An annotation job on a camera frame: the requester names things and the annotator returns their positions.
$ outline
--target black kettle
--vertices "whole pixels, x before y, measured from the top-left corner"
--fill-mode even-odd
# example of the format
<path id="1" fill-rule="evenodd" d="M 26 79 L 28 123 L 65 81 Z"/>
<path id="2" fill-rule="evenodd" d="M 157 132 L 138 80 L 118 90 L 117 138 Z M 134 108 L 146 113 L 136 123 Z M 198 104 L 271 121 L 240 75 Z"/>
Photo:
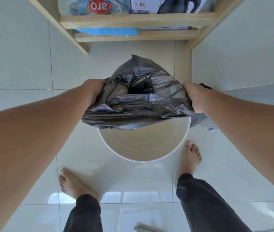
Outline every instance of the black kettle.
<path id="1" fill-rule="evenodd" d="M 194 3 L 194 7 L 190 13 L 194 13 L 201 5 L 201 0 L 165 0 L 164 3 L 158 9 L 157 13 L 186 13 L 190 1 Z"/>

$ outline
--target black pants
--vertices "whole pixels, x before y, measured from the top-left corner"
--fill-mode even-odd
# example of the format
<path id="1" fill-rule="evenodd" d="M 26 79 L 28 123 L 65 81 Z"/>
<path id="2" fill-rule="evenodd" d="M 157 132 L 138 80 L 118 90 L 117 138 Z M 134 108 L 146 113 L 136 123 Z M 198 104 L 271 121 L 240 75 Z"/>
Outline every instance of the black pants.
<path id="1" fill-rule="evenodd" d="M 177 197 L 181 201 L 192 232 L 248 232 L 235 211 L 204 180 L 191 174 L 178 179 Z M 70 212 L 64 232 L 102 232 L 100 206 L 90 195 L 77 198 Z"/>

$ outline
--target wall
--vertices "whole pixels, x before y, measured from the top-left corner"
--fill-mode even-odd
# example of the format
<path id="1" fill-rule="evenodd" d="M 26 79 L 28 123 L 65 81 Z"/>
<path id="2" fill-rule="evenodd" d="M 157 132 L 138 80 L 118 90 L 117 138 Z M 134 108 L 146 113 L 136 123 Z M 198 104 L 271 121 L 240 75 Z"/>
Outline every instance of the wall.
<path id="1" fill-rule="evenodd" d="M 220 91 L 274 83 L 274 0 L 244 0 L 206 36 L 192 81 Z"/>

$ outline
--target person's right foot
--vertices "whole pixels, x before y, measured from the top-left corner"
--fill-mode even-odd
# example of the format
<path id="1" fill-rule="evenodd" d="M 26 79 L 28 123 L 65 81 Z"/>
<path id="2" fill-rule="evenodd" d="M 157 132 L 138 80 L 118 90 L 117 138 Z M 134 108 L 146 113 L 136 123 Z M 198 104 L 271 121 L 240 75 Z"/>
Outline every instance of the person's right foot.
<path id="1" fill-rule="evenodd" d="M 100 202 L 100 196 L 86 187 L 75 175 L 73 175 L 67 169 L 62 169 L 59 175 L 59 183 L 62 192 L 74 199 L 77 199 L 81 195 L 89 194 L 97 199 L 98 202 Z"/>
<path id="2" fill-rule="evenodd" d="M 198 147 L 190 141 L 187 141 L 184 146 L 178 177 L 184 173 L 193 175 L 201 160 L 202 158 Z"/>

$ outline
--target wooden rack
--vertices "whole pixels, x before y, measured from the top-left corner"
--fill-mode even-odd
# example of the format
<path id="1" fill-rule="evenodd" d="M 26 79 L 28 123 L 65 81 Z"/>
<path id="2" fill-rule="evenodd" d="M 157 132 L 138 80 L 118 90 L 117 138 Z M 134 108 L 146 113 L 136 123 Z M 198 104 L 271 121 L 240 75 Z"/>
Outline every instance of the wooden rack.
<path id="1" fill-rule="evenodd" d="M 82 52 L 88 53 L 86 42 L 129 40 L 189 40 L 187 49 L 192 50 L 215 28 L 242 0 L 216 0 L 215 12 L 193 14 L 148 15 L 87 15 L 61 16 L 58 0 L 29 0 Z M 100 36 L 76 32 L 76 28 L 103 27 L 173 27 L 203 26 L 195 30 L 139 31 L 138 36 Z"/>

